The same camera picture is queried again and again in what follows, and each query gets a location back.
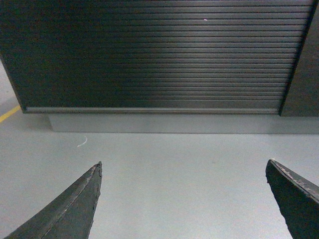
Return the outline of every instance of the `epoxy floor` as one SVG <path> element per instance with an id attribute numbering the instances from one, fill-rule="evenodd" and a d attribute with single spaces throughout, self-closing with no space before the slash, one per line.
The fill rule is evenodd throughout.
<path id="1" fill-rule="evenodd" d="M 102 161 L 90 239 L 291 239 L 270 158 L 319 185 L 319 135 L 56 133 L 18 111 L 0 123 L 0 238 Z"/>

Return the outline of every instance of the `yellow floor line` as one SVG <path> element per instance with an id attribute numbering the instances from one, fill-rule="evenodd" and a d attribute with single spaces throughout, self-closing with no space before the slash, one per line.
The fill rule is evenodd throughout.
<path id="1" fill-rule="evenodd" d="M 12 110 L 8 111 L 7 113 L 5 113 L 4 115 L 0 116 L 0 123 L 2 121 L 4 121 L 6 118 L 9 118 L 11 115 L 13 115 L 15 112 L 17 112 L 18 110 L 20 110 L 20 106 L 16 106 L 14 107 Z"/>

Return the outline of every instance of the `grey base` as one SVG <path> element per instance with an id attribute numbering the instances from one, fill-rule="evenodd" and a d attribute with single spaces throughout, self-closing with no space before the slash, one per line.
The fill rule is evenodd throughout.
<path id="1" fill-rule="evenodd" d="M 318 134 L 317 117 L 51 114 L 57 132 Z"/>

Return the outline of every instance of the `white string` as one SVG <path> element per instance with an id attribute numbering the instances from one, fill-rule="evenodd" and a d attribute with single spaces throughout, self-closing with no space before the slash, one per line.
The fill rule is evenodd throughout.
<path id="1" fill-rule="evenodd" d="M 78 147 L 80 147 L 80 146 L 84 145 L 87 141 L 88 141 L 88 138 L 85 136 L 85 142 L 84 142 L 84 143 L 82 143 L 82 144 L 79 144 L 79 145 L 78 145 Z"/>

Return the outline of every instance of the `grey floor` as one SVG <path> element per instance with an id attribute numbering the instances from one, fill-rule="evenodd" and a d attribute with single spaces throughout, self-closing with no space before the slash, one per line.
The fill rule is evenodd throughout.
<path id="1" fill-rule="evenodd" d="M 0 83 L 2 115 L 17 101 Z M 291 239 L 270 158 L 319 185 L 319 135 L 56 133 L 18 111 L 0 123 L 0 238 L 102 161 L 90 239 Z"/>

